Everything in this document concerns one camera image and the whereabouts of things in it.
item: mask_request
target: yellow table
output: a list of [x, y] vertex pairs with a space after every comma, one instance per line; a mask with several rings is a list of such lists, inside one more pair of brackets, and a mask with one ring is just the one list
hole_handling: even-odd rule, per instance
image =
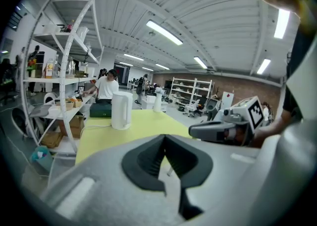
[[[165, 113], [153, 110], [132, 110], [131, 126], [127, 130], [110, 127], [90, 127], [83, 131], [78, 146], [76, 164], [93, 153], [157, 134], [176, 134], [190, 138], [188, 128]], [[86, 126], [108, 125], [110, 118], [89, 118]]]

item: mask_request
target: ceiling light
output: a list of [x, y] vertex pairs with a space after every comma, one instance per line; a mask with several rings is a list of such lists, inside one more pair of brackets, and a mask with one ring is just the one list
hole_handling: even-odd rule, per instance
[[122, 64], [122, 65], [129, 65], [129, 66], [133, 66], [133, 65], [131, 65], [131, 64], [128, 64], [128, 63], [124, 63], [124, 62], [119, 62], [120, 64]]
[[140, 57], [135, 57], [135, 56], [132, 56], [132, 55], [129, 55], [129, 54], [124, 54], [124, 55], [127, 56], [127, 57], [136, 58], [136, 59], [138, 59], [138, 60], [144, 60], [144, 59], [142, 59], [142, 58], [140, 58]]
[[194, 60], [198, 62], [199, 65], [202, 66], [203, 69], [207, 69], [207, 66], [202, 62], [199, 57], [194, 57]]
[[152, 69], [149, 69], [149, 68], [146, 68], [146, 67], [142, 67], [143, 69], [146, 69], [146, 70], [148, 70], [148, 71], [154, 71], [154, 70], [152, 70]]
[[166, 69], [166, 70], [169, 70], [169, 68], [167, 68], [167, 67], [165, 67], [165, 66], [163, 66], [163, 65], [160, 65], [160, 64], [156, 64], [157, 66], [159, 66], [159, 67], [162, 67], [162, 68], [164, 68], [164, 69]]
[[276, 25], [276, 30], [274, 37], [282, 39], [284, 37], [284, 33], [287, 27], [287, 23], [289, 20], [289, 11], [279, 9], [278, 10], [278, 20]]
[[172, 40], [175, 44], [182, 45], [183, 42], [179, 40], [177, 37], [175, 37], [172, 33], [170, 33], [168, 30], [164, 29], [157, 23], [153, 22], [152, 20], [149, 20], [147, 23], [147, 26], [156, 30], [157, 32], [161, 33], [163, 36], [166, 36], [168, 39]]
[[264, 70], [267, 68], [267, 66], [268, 66], [268, 64], [270, 64], [270, 62], [271, 62], [270, 59], [265, 58], [265, 59], [263, 60], [262, 65], [261, 65], [260, 68], [258, 69], [257, 74], [263, 74]]

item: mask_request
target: storage rack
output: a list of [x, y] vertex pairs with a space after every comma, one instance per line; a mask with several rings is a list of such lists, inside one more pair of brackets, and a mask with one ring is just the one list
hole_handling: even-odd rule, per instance
[[[34, 31], [37, 27], [37, 24], [39, 23], [39, 20], [42, 16], [45, 15], [45, 9], [51, 5], [53, 2], [58, 2], [58, 1], [81, 1], [81, 2], [86, 2], [84, 5], [83, 9], [80, 11], [73, 28], [71, 32], [59, 32], [59, 33], [48, 33], [48, 34], [34, 34]], [[101, 55], [99, 57], [95, 57], [89, 50], [88, 48], [84, 45], [84, 42], [81, 41], [81, 39], [78, 37], [76, 34], [77, 29], [82, 22], [83, 17], [87, 13], [87, 11], [91, 8], [92, 14], [93, 14], [93, 23], [94, 23], [94, 28], [96, 31], [96, 37], [101, 49]], [[60, 67], [60, 76], [59, 78], [54, 78], [54, 79], [45, 79], [45, 78], [28, 78], [26, 76], [26, 64], [27, 64], [27, 56], [29, 52], [29, 47], [31, 44], [31, 41], [35, 40], [47, 47], [50, 47], [60, 53], [63, 54], [63, 58], [61, 61], [61, 67]], [[36, 143], [37, 146], [40, 145], [41, 139], [47, 132], [47, 130], [50, 128], [52, 123], [56, 119], [62, 119], [65, 125], [65, 130], [67, 133], [68, 137], [63, 137], [60, 145], [57, 148], [52, 149], [51, 151], [53, 152], [60, 152], [60, 153], [66, 153], [66, 154], [76, 154], [77, 153], [77, 145], [76, 142], [72, 136], [69, 122], [71, 119], [75, 116], [75, 114], [81, 109], [82, 106], [84, 106], [85, 103], [89, 101], [89, 99], [92, 96], [85, 97], [82, 102], [82, 106], [78, 108], [73, 108], [70, 111], [66, 111], [66, 103], [65, 103], [65, 86], [69, 84], [74, 84], [77, 82], [83, 82], [83, 81], [89, 81], [95, 79], [95, 77], [88, 77], [88, 78], [67, 78], [66, 79], [66, 66], [67, 66], [67, 61], [68, 61], [68, 56], [71, 55], [77, 55], [77, 56], [84, 56], [85, 54], [88, 54], [89, 58], [86, 60], [86, 62], [90, 63], [97, 63], [100, 65], [100, 61], [102, 59], [104, 47], [101, 44], [100, 40], [100, 35], [99, 35], [99, 30], [98, 30], [98, 24], [97, 24], [97, 16], [96, 16], [96, 8], [95, 8], [95, 0], [46, 0], [43, 6], [41, 7], [38, 15], [36, 16], [35, 24], [32, 28], [32, 31], [29, 36], [29, 40], [27, 43], [27, 46], [25, 47], [25, 56], [22, 61], [22, 75], [20, 79], [20, 84], [21, 84], [21, 98], [22, 98], [22, 105], [23, 105], [23, 111], [26, 116], [26, 124], [28, 125], [28, 128], [30, 128], [31, 135]], [[80, 57], [75, 57], [75, 59], [78, 59], [79, 61], [83, 61], [84, 58]], [[41, 82], [41, 83], [58, 83], [59, 84], [59, 98], [60, 98], [60, 107], [61, 110], [60, 112], [57, 112], [54, 116], [48, 115], [46, 116], [47, 118], [53, 119], [53, 121], [50, 123], [50, 125], [47, 127], [45, 130], [44, 134], [40, 139], [35, 134], [35, 130], [33, 128], [33, 125], [31, 125], [30, 122], [30, 113], [28, 112], [28, 107], [27, 107], [27, 97], [26, 97], [26, 82]]]
[[[185, 82], [188, 85], [180, 85], [180, 84], [175, 84], [175, 81], [178, 82]], [[202, 88], [200, 86], [202, 85], [207, 85], [208, 88]], [[184, 88], [184, 89], [188, 89], [189, 92], [182, 91], [182, 90], [177, 90], [176, 87], [180, 87], [180, 88]], [[213, 90], [213, 84], [212, 84], [212, 80], [210, 81], [199, 81], [197, 80], [197, 78], [195, 78], [194, 80], [186, 80], [186, 79], [178, 79], [173, 77], [173, 82], [172, 82], [172, 87], [171, 87], [171, 96], [173, 96], [176, 99], [179, 100], [188, 100], [190, 103], [195, 102], [197, 100], [198, 97], [201, 97], [202, 95], [198, 94], [198, 92], [202, 90], [202, 91], [207, 91], [207, 98], [211, 95], [212, 90]], [[183, 94], [188, 94], [191, 95], [190, 99], [187, 98], [183, 98], [183, 97], [178, 97], [175, 95], [175, 92], [180, 92]]]

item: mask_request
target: blue trash bin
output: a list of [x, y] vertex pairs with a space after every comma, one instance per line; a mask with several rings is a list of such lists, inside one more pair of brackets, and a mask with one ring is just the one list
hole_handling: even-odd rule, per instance
[[[43, 152], [43, 154], [45, 154], [45, 156], [42, 158], [39, 158], [38, 152]], [[46, 169], [48, 172], [50, 172], [51, 167], [52, 167], [52, 163], [53, 163], [53, 158], [52, 158], [52, 155], [50, 154], [50, 151], [47, 148], [47, 146], [39, 146], [32, 153], [30, 161], [31, 162], [38, 162], [44, 169]]]

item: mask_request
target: brick wall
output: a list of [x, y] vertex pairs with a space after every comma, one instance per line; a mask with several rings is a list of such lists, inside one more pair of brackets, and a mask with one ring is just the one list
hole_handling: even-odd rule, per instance
[[278, 87], [245, 79], [189, 73], [154, 74], [153, 82], [160, 86], [164, 86], [165, 81], [172, 81], [173, 77], [188, 80], [194, 80], [195, 78], [201, 81], [212, 80], [215, 83], [213, 91], [214, 93], [216, 92], [216, 87], [219, 87], [219, 97], [222, 97], [223, 91], [234, 93], [233, 104], [241, 101], [244, 98], [258, 96], [261, 102], [268, 102], [268, 104], [272, 107], [274, 115], [276, 115], [280, 98], [280, 88]]

